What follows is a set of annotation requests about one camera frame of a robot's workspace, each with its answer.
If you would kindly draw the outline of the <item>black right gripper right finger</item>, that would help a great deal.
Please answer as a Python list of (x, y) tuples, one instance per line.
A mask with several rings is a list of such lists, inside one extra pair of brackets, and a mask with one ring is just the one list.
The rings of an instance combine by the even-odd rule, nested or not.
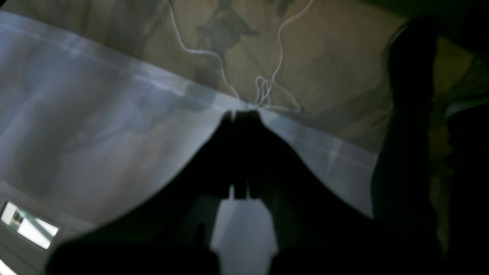
[(393, 112), (371, 180), (373, 218), (330, 191), (257, 112), (243, 112), (241, 125), (244, 136), (257, 138), (244, 173), (251, 196), (274, 220), (280, 252), (272, 274), (406, 274), (439, 266), (428, 113)]

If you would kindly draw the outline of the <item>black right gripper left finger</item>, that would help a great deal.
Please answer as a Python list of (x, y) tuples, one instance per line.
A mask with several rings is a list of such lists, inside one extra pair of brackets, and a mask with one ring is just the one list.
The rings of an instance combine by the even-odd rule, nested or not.
[(232, 113), (188, 164), (135, 209), (51, 254), (47, 275), (218, 275), (206, 223), (192, 214), (200, 198), (224, 199), (232, 177)]

